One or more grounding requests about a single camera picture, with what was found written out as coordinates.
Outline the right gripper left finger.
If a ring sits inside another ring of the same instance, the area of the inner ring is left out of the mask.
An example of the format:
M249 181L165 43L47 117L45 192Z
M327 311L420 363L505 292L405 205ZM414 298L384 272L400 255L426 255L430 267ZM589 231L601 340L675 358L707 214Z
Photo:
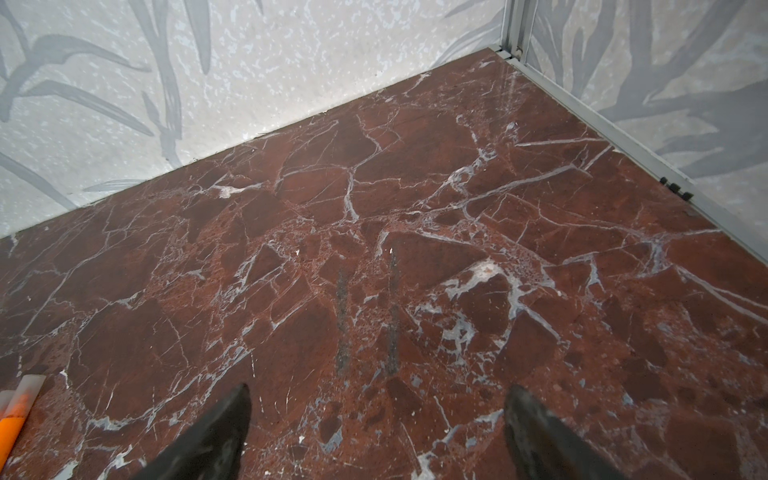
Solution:
M251 420L246 384L234 387L138 473L136 479L236 479Z

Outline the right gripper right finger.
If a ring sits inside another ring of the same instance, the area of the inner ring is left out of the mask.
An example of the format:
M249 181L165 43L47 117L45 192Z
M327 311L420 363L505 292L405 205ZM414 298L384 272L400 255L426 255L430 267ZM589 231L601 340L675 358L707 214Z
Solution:
M625 477L521 385L509 388L503 420L507 449L520 479Z

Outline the orange marker pen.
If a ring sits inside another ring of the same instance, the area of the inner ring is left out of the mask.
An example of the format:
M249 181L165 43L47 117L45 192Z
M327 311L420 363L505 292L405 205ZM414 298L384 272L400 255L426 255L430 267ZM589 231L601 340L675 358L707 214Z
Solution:
M1 468L4 468L10 456L45 379L45 375L25 375L14 390L15 395L5 412L5 417L1 419Z
M5 412L15 395L14 390L2 390L0 392L0 419L5 417Z

